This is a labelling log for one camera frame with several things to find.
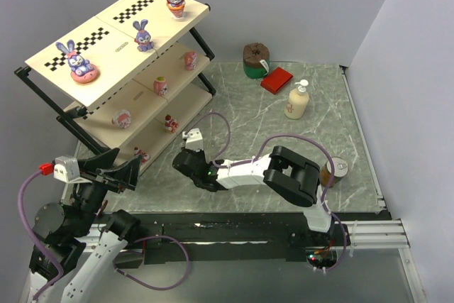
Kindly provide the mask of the strawberry cake toy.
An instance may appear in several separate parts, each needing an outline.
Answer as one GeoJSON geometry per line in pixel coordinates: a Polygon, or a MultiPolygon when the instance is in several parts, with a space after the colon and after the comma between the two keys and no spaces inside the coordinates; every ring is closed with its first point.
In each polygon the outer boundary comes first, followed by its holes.
{"type": "Polygon", "coordinates": [[[170,133],[175,133],[178,129],[179,124],[176,119],[174,119],[171,115],[167,114],[165,116],[165,130],[170,133]]]}

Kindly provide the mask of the pink roll cake toy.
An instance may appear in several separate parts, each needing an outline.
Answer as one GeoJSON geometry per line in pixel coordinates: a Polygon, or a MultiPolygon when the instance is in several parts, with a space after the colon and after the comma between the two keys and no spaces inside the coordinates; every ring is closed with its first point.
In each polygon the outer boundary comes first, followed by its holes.
{"type": "Polygon", "coordinates": [[[164,77],[157,77],[153,82],[153,91],[158,96],[164,96],[168,92],[167,80],[164,77]]]}

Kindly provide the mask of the pink white small toy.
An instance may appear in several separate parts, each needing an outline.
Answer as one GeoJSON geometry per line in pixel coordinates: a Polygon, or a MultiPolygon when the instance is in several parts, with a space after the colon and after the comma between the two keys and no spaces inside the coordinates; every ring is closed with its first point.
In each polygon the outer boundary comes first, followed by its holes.
{"type": "Polygon", "coordinates": [[[131,113],[129,110],[122,109],[117,111],[112,119],[111,123],[119,128],[126,129],[131,125],[131,113]]]}

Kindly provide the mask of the purple sitting bunny toy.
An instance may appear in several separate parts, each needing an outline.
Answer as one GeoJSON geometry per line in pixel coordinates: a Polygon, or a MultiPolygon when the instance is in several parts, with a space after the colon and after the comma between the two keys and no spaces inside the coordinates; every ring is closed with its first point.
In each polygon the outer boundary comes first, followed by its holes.
{"type": "Polygon", "coordinates": [[[141,52],[146,52],[153,49],[152,36],[145,29],[147,24],[148,19],[133,22],[133,27],[137,30],[134,41],[138,44],[137,49],[141,52]]]}

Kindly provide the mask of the red white fish toy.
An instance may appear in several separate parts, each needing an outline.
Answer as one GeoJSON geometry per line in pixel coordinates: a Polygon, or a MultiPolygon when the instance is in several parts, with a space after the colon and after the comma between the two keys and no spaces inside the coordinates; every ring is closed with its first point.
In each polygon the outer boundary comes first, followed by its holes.
{"type": "Polygon", "coordinates": [[[133,154],[141,156],[141,164],[142,165],[145,164],[150,159],[149,154],[146,153],[144,150],[140,149],[139,147],[134,147],[133,154]]]}

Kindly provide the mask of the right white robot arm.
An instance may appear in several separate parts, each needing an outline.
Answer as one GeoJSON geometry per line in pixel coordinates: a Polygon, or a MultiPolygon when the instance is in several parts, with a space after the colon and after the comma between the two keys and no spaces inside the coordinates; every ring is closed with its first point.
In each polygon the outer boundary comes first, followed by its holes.
{"type": "Polygon", "coordinates": [[[311,160],[283,146],[257,160],[207,162],[205,152],[183,148],[172,162],[174,169],[210,192],[236,187],[266,185],[290,204],[301,207],[310,231],[329,234],[333,218],[324,209],[320,168],[311,160]]]}

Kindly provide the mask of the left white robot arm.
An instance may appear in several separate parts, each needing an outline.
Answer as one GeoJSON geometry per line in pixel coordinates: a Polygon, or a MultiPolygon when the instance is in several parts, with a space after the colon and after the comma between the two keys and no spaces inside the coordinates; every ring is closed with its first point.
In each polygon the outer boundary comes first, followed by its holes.
{"type": "Polygon", "coordinates": [[[134,155],[116,166],[118,153],[119,149],[113,148],[84,160],[62,156],[41,165],[33,174],[33,178],[52,175],[73,185],[74,193],[69,204],[42,206],[32,226],[23,221],[34,243],[29,302],[85,302],[114,258],[137,239],[139,219],[118,210],[102,228],[92,254],[81,267],[77,265],[87,247],[81,239],[104,209],[106,193],[134,190],[137,185],[142,156],[134,155]]]}

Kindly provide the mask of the pink piglet toy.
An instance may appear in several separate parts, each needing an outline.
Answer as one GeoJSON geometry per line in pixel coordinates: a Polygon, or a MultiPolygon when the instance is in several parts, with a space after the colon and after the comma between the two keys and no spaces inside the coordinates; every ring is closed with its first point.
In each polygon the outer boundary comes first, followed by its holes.
{"type": "Polygon", "coordinates": [[[184,64],[186,70],[194,70],[196,67],[197,53],[196,51],[189,51],[184,54],[184,64]]]}

